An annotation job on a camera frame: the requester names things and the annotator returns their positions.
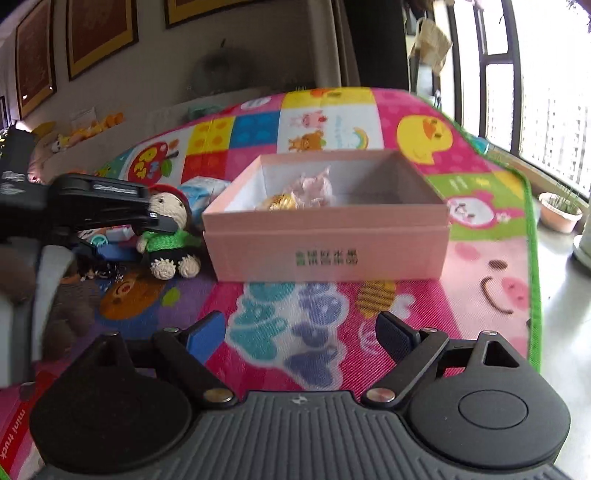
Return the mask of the knitted doll green sweater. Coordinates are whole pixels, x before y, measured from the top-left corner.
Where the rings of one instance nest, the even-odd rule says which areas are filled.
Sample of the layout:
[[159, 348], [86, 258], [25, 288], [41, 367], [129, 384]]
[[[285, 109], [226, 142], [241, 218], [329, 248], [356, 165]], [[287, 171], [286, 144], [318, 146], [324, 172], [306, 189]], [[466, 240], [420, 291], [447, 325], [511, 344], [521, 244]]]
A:
[[149, 212], [156, 215], [158, 225], [139, 236], [137, 251], [158, 280], [196, 277], [201, 269], [198, 254], [202, 241], [194, 233], [186, 196], [166, 184], [153, 185], [149, 193]]

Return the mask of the light blue tissue pack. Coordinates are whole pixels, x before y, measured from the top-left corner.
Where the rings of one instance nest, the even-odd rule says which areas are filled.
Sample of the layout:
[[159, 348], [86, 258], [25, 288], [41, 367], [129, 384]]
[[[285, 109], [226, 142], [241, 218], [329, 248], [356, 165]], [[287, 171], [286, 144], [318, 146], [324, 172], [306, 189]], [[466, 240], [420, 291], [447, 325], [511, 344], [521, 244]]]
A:
[[185, 195], [195, 224], [201, 222], [202, 212], [207, 206], [228, 188], [229, 182], [212, 177], [195, 176], [179, 186]]

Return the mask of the yellow plush toys on shelf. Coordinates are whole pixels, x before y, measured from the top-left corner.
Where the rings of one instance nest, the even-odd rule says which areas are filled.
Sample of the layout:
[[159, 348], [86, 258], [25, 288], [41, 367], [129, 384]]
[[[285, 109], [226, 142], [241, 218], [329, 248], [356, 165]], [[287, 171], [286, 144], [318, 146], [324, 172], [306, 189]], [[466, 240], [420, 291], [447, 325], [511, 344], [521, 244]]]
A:
[[[125, 120], [122, 112], [109, 114], [103, 120], [93, 120], [89, 126], [73, 130], [69, 135], [58, 134], [56, 139], [50, 144], [50, 150], [53, 153], [64, 151], [85, 140], [95, 137], [114, 126], [123, 123]], [[56, 123], [54, 121], [44, 122], [32, 130], [32, 134], [37, 141], [54, 132]]]

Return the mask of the colourful cartoon play mat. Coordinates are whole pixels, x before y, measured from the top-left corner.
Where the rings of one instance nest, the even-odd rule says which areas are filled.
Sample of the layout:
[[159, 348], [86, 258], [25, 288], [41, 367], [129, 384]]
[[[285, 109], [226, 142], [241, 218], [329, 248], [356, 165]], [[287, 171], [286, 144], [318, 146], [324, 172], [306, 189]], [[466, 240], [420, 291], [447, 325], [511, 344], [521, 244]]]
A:
[[[531, 189], [480, 152], [426, 101], [400, 90], [297, 91], [247, 102], [148, 139], [115, 180], [149, 188], [195, 176], [229, 185], [260, 155], [393, 150], [449, 207], [439, 278], [222, 282], [204, 239], [201, 274], [216, 284], [194, 320], [157, 325], [170, 301], [147, 271], [104, 296], [93, 340], [73, 360], [42, 361], [46, 311], [74, 253], [23, 243], [36, 296], [1, 306], [1, 470], [31, 447], [37, 479], [550, 479], [568, 434], [565, 404], [539, 374], [540, 298]], [[157, 378], [152, 335], [218, 311], [221, 347], [205, 366], [238, 397], [191, 406]], [[448, 347], [393, 410], [361, 396], [394, 368], [376, 337], [391, 312]]]

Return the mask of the brown plush toy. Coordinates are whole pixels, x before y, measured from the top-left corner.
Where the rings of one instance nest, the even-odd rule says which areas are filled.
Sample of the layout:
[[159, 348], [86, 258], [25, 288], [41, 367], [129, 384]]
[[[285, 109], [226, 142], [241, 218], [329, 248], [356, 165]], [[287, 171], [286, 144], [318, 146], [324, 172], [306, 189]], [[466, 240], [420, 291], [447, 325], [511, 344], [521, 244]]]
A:
[[42, 360], [65, 357], [94, 324], [100, 288], [93, 280], [62, 283], [55, 294], [42, 337]]

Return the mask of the gold wrapped ball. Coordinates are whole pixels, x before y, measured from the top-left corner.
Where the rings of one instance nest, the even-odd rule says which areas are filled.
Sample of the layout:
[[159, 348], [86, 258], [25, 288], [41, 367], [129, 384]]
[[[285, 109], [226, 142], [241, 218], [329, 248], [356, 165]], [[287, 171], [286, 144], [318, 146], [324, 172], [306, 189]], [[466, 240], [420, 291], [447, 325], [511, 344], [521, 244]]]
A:
[[267, 197], [256, 206], [259, 211], [297, 210], [297, 198], [293, 193], [280, 193]]

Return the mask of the pink cardboard box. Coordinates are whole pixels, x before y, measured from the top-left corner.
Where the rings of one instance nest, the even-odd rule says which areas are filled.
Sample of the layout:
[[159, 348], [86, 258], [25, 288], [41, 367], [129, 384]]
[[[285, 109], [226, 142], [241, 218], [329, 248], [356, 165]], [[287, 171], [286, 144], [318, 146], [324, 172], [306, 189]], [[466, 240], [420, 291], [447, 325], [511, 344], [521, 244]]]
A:
[[[321, 174], [332, 185], [328, 206], [263, 206]], [[260, 155], [202, 220], [222, 282], [437, 279], [451, 229], [446, 201], [393, 150]]]

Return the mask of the left framed picture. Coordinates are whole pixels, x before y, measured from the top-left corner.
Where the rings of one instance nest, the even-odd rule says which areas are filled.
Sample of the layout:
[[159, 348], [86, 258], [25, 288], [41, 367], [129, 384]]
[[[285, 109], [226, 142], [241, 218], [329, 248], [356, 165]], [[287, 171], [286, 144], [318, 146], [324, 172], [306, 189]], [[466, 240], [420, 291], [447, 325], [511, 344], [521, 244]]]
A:
[[38, 1], [16, 28], [15, 80], [21, 119], [30, 115], [57, 90], [53, 18], [54, 2]]

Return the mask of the framed picture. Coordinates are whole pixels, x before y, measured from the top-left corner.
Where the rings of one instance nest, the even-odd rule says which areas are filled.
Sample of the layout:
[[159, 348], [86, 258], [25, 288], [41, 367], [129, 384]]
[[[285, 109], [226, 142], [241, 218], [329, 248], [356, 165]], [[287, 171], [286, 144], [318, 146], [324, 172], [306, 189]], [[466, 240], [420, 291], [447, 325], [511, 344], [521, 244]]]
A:
[[247, 3], [250, 3], [250, 0], [165, 0], [165, 26], [170, 29], [195, 18]]
[[66, 2], [66, 48], [70, 81], [137, 42], [135, 1]]
[[38, 1], [16, 28], [15, 80], [21, 119], [30, 115], [57, 90], [53, 18], [54, 2]]

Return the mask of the pink crinkled wrapper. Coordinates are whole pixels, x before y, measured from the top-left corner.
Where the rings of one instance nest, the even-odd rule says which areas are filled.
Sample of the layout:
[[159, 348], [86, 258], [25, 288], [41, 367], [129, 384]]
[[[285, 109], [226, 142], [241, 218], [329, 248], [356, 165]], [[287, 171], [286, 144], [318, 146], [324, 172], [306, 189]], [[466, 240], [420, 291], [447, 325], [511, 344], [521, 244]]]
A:
[[301, 175], [290, 185], [287, 185], [284, 193], [294, 198], [298, 208], [320, 208], [332, 205], [334, 191], [327, 167], [315, 176]]

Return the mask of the middle framed picture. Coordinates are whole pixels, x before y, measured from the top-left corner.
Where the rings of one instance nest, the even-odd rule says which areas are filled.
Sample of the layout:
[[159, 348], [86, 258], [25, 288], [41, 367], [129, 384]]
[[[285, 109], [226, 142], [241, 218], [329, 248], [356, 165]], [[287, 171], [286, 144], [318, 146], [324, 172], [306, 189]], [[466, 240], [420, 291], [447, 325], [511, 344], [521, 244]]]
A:
[[137, 42], [135, 1], [66, 2], [66, 48], [70, 81]]

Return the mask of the terracotta plant pot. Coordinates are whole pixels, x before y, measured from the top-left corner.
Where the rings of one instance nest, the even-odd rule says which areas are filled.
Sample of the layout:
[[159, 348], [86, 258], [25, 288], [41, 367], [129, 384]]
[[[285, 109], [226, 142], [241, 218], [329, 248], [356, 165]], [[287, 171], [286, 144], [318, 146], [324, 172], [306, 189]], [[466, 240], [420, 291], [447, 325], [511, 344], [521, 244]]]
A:
[[583, 217], [583, 211], [568, 197], [544, 192], [539, 195], [538, 200], [541, 205], [541, 222], [557, 233], [571, 234]]

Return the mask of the right framed picture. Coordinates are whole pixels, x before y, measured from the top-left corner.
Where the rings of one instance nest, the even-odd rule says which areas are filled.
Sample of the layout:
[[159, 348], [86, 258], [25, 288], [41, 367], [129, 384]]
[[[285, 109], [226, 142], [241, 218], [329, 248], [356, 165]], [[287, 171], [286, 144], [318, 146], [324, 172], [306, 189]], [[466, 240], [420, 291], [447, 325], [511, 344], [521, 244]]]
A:
[[250, 3], [250, 0], [165, 0], [165, 26], [170, 29], [195, 18], [247, 3]]

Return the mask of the hanging beige bag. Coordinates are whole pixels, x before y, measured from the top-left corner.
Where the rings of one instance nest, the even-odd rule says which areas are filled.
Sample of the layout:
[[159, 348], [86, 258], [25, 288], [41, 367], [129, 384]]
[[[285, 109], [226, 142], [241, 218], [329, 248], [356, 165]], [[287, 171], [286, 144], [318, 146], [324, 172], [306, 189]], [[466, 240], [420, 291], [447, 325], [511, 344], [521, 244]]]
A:
[[453, 42], [433, 20], [421, 18], [418, 21], [411, 56], [429, 66], [434, 75], [441, 75], [452, 47]]

